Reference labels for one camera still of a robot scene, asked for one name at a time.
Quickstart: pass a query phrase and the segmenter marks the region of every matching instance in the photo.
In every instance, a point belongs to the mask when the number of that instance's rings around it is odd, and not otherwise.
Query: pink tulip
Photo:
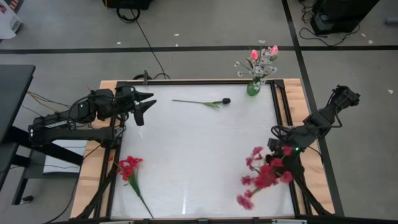
[[[257,53],[257,50],[252,50],[251,51],[251,58],[253,60],[257,60],[257,58],[259,58],[259,54]]]
[[[278,54],[278,46],[273,46],[272,48],[271,48],[271,51],[270,51],[270,53],[272,54],[272,55],[277,55]]]

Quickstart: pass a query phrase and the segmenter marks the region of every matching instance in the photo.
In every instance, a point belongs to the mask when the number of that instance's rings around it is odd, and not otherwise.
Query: black desk
[[[19,145],[79,166],[83,162],[83,156],[55,144],[34,147],[29,141],[28,132],[12,126],[33,79],[34,70],[33,65],[0,65],[0,190],[12,164],[26,168],[31,163],[32,153],[29,157],[16,154]],[[26,171],[17,187],[12,202],[14,205],[20,204],[28,180]]]

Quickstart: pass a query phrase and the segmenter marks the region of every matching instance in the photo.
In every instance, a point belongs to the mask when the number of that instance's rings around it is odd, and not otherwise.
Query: white tabletop
[[[236,196],[248,188],[240,178],[255,173],[245,158],[256,146],[267,146],[277,124],[271,89],[262,87],[251,97],[246,85],[137,86],[154,93],[157,103],[144,114],[145,125],[126,121],[120,159],[141,157],[138,182],[155,218],[237,218],[293,216],[287,184],[256,194],[253,210],[245,210]],[[177,100],[231,103],[215,110]],[[116,179],[111,218],[150,218],[130,185]]]

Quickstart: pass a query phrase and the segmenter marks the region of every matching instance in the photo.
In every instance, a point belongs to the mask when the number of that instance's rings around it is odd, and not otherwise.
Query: concrete floor
[[[308,24],[301,21],[301,5],[288,0],[296,31]],[[99,0],[25,1],[18,15],[24,26],[17,37],[0,43],[1,49],[80,49],[147,47],[137,24],[122,23],[112,9]],[[398,2],[381,0],[361,23],[361,30],[342,45],[398,45],[398,27],[385,27],[386,16],[398,15]],[[153,47],[256,45],[293,46],[280,0],[155,0],[140,17]],[[298,39],[302,46],[322,46],[317,40]],[[340,40],[329,35],[328,42]],[[159,60],[172,78],[235,78],[233,64],[246,51],[159,52]],[[343,128],[333,130],[326,142],[338,190],[347,217],[398,220],[398,102],[395,85],[398,52],[394,50],[304,51],[308,77],[318,107],[331,90],[348,85],[361,94],[359,106],[340,114]],[[97,54],[0,54],[3,64],[34,64],[37,69],[30,91],[55,101],[71,104],[96,88],[101,80],[131,79],[144,69],[160,72],[150,53]],[[276,78],[301,78],[294,51],[281,51]],[[25,106],[39,113],[50,111],[31,98]],[[21,108],[15,126],[26,129],[35,114]],[[68,202],[74,179],[30,180],[26,195],[35,200],[11,206],[22,169],[10,170],[0,192],[1,223],[43,223],[58,215]],[[70,210],[60,219],[67,220]]]

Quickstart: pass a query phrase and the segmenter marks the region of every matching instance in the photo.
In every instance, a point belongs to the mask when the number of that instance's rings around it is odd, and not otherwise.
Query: glass vase
[[[246,88],[246,91],[249,96],[256,96],[260,92],[260,88],[258,90],[254,89],[256,84],[255,80],[252,80],[249,84],[248,87]]]

